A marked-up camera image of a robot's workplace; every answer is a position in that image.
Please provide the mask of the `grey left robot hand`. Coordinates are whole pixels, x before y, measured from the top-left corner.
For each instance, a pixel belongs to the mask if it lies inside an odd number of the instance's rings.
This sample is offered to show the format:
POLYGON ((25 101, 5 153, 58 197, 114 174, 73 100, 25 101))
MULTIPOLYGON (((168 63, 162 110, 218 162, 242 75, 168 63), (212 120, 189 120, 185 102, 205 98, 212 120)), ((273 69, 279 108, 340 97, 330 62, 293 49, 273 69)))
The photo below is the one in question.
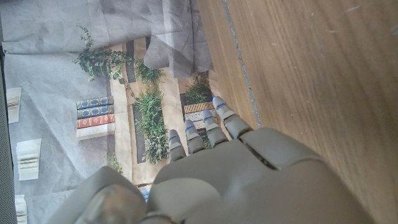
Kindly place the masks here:
POLYGON ((252 129, 220 97, 220 116, 190 120, 187 147, 169 133, 170 162, 147 197, 114 169, 87 178, 50 223, 372 223, 373 218, 314 150, 271 128, 252 129))

